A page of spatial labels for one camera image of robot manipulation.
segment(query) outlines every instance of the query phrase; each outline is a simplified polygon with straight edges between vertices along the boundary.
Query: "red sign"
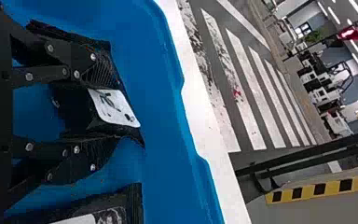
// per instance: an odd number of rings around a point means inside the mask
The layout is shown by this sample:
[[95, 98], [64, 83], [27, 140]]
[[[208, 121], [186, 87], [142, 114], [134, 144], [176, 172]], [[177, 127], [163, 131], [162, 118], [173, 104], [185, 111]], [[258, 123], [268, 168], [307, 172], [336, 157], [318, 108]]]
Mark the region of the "red sign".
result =
[[338, 39], [341, 40], [358, 40], [358, 30], [357, 27], [350, 26], [337, 35]]

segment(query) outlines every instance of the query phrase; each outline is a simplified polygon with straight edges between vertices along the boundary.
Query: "metal bolt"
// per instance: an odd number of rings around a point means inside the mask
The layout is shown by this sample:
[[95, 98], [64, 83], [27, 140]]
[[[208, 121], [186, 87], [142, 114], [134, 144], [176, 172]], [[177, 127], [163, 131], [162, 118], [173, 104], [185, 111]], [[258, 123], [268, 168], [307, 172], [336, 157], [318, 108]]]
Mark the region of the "metal bolt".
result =
[[79, 73], [79, 71], [75, 70], [75, 72], [74, 72], [74, 77], [75, 77], [75, 78], [80, 78], [80, 73]]
[[95, 171], [95, 170], [97, 169], [97, 167], [95, 166], [95, 164], [92, 164], [92, 165], [89, 167], [89, 169], [90, 169], [91, 171]]
[[52, 173], [48, 173], [48, 178], [47, 178], [47, 180], [48, 181], [51, 181], [53, 179], [53, 174]]
[[78, 154], [80, 152], [80, 147], [79, 146], [75, 146], [74, 147], [74, 153]]
[[95, 56], [95, 54], [93, 54], [93, 53], [90, 55], [90, 57], [94, 62], [95, 62], [95, 60], [97, 60], [97, 56]]
[[58, 101], [56, 101], [53, 97], [51, 97], [51, 102], [53, 103], [53, 105], [56, 108], [60, 108], [60, 103]]
[[32, 150], [34, 150], [34, 144], [28, 143], [28, 144], [25, 146], [25, 150], [27, 150], [27, 151], [32, 151]]
[[32, 73], [27, 73], [27, 74], [25, 74], [25, 79], [27, 81], [32, 81], [32, 80], [34, 80], [34, 75], [32, 75]]
[[54, 51], [54, 47], [52, 45], [48, 45], [48, 51], [50, 52]]
[[65, 150], [62, 152], [62, 156], [63, 156], [63, 157], [67, 157], [67, 156], [68, 156], [68, 150], [65, 149]]

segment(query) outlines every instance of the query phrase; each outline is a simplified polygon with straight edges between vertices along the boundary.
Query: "white label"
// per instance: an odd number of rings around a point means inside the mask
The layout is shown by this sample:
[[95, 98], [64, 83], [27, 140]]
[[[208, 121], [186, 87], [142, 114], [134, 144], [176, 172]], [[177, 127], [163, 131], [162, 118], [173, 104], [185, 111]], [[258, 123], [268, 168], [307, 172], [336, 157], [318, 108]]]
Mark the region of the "white label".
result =
[[89, 89], [89, 95], [103, 121], [134, 128], [141, 127], [121, 91]]

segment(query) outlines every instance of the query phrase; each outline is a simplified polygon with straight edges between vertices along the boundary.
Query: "blue plastic bin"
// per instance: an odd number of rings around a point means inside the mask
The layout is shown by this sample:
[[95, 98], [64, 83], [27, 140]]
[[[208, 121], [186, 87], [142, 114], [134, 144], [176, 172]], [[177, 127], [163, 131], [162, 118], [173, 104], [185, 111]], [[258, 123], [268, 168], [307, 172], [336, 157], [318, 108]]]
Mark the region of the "blue plastic bin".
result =
[[[42, 186], [7, 216], [142, 182], [145, 223], [223, 222], [209, 166], [198, 156], [188, 128], [181, 98], [184, 80], [170, 31], [153, 1], [4, 0], [3, 4], [22, 25], [34, 19], [110, 41], [146, 145], [143, 150], [123, 139], [102, 170], [74, 186]], [[14, 101], [15, 134], [49, 141], [64, 130], [48, 86], [16, 90]]]

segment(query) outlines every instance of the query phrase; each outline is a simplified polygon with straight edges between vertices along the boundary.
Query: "yellow and black hazard stripe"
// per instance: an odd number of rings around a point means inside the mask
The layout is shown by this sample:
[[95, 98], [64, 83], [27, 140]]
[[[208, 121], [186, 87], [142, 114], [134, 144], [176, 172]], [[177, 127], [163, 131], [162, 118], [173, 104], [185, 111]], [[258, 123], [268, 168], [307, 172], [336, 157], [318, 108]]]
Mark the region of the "yellow and black hazard stripe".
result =
[[267, 204], [290, 203], [358, 191], [358, 176], [266, 194]]

